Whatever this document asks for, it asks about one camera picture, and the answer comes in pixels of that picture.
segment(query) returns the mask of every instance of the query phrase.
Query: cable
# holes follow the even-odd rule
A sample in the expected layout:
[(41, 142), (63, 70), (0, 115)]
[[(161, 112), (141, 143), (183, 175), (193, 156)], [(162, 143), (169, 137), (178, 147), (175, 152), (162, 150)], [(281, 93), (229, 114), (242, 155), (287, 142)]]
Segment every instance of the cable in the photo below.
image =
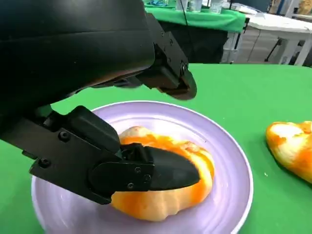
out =
[(259, 30), (259, 35), (257, 36), (257, 39), (254, 41), (253, 48), (252, 48), (252, 50), (251, 50), (250, 53), (249, 53), (247, 62), (249, 62), (250, 56), (252, 55), (252, 53), (253, 53), (253, 51), (254, 51), (254, 47), (255, 47), (255, 45), (256, 45), (256, 43), (257, 43), (259, 37), (260, 37), (260, 34), (261, 34), (261, 29)]
[(181, 6), (182, 6), (183, 15), (184, 15), (184, 19), (185, 19), (186, 31), (187, 31), (187, 34), (188, 34), (188, 36), (189, 36), (189, 41), (190, 41), (191, 48), (192, 48), (193, 60), (196, 60), (196, 59), (195, 59), (194, 44), (193, 44), (192, 37), (191, 37), (191, 33), (190, 33), (190, 30), (189, 30), (189, 24), (187, 23), (186, 14), (185, 14), (184, 6), (183, 6), (183, 4), (182, 4), (182, 0), (180, 0), (180, 3), (181, 3)]

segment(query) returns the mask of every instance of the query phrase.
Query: plate rim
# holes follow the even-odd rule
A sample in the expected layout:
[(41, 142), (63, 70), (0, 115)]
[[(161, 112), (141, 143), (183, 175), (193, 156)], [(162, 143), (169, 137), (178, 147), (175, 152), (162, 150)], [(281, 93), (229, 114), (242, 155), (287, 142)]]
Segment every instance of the plate rim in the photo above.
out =
[[(234, 137), (228, 133), (222, 126), (220, 126), (218, 123), (216, 123), (215, 121), (213, 121), (212, 119), (204, 116), (201, 113), (198, 113), (192, 109), (180, 106), (180, 105), (176, 105), (176, 104), (172, 104), (172, 103), (167, 103), (167, 102), (162, 102), (162, 101), (149, 101), (149, 100), (135, 100), (135, 101), (121, 101), (121, 102), (114, 102), (111, 104), (107, 104), (107, 105), (103, 105), (103, 106), (99, 106), (95, 109), (92, 109), (91, 111), (97, 111), (99, 109), (102, 109), (104, 107), (111, 107), (111, 106), (115, 106), (115, 105), (120, 105), (120, 104), (127, 104), (127, 103), (153, 103), (153, 104), (162, 104), (162, 105), (167, 105), (167, 106), (173, 106), (173, 107), (177, 107), (186, 111), (190, 111), (196, 115), (199, 115), (201, 117), (203, 117), (204, 119), (210, 121), (212, 124), (216, 125), (219, 129), (221, 129), (230, 139), (231, 141), (235, 144), (235, 146), (239, 149), (241, 155), (243, 156), (245, 165), (247, 167), (248, 170), (248, 176), (249, 176), (249, 187), (250, 187), (250, 191), (249, 191), (249, 195), (248, 195), (248, 201), (247, 201), (247, 205), (245, 207), (245, 211), (243, 213), (243, 215), (241, 216), (239, 222), (237, 223), (237, 225), (233, 228), (233, 230), (231, 231), (232, 234), (236, 234), (238, 233), (238, 231), (242, 228), (242, 226), (244, 225), (247, 216), (250, 212), (251, 206), (252, 206), (252, 202), (253, 202), (253, 197), (254, 197), (254, 179), (253, 179), (253, 173), (249, 164), (249, 161), (246, 157), (245, 152), (243, 151), (243, 149), (240, 147), (240, 145), (238, 144), (238, 142), (234, 139)], [(42, 228), (45, 229), (45, 224), (43, 222), (43, 218), (42, 218), (42, 214), (39, 211), (39, 206), (38, 206), (38, 200), (37, 200), (37, 196), (35, 193), (35, 184), (37, 181), (37, 177), (35, 177), (34, 175), (32, 176), (32, 182), (31, 182), (31, 196), (32, 196), (32, 203), (33, 203), (33, 207), (36, 213), (36, 217), (39, 221), (39, 223), (41, 224)]]

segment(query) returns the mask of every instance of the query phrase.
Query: floor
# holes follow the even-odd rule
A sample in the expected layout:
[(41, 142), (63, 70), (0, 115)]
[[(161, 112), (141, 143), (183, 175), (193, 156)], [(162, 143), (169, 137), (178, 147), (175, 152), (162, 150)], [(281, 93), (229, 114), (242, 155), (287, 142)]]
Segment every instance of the floor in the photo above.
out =
[[(265, 62), (264, 60), (276, 42), (276, 36), (248, 27), (243, 35), (242, 45), (235, 63), (270, 63), (270, 61)], [(271, 58), (273, 58), (276, 52), (277, 48), (274, 50)]]

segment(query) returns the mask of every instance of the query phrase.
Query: white table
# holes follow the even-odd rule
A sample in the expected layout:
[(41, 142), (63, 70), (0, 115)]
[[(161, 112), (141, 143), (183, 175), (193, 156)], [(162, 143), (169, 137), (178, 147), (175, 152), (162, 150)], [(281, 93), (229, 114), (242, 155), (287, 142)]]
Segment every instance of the white table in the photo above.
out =
[(269, 32), (283, 39), (273, 63), (288, 64), (297, 49), (300, 40), (305, 43), (299, 53), (295, 65), (302, 66), (312, 47), (312, 23), (282, 16), (259, 13), (248, 15), (249, 26)]

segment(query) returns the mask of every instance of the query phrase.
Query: black cloth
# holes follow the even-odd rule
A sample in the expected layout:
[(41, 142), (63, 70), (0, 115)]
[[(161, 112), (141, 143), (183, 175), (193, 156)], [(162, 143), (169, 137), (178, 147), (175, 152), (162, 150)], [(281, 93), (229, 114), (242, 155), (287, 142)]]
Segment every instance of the black cloth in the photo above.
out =
[(171, 31), (189, 63), (220, 63), (228, 32), (175, 23), (159, 22), (165, 32)]

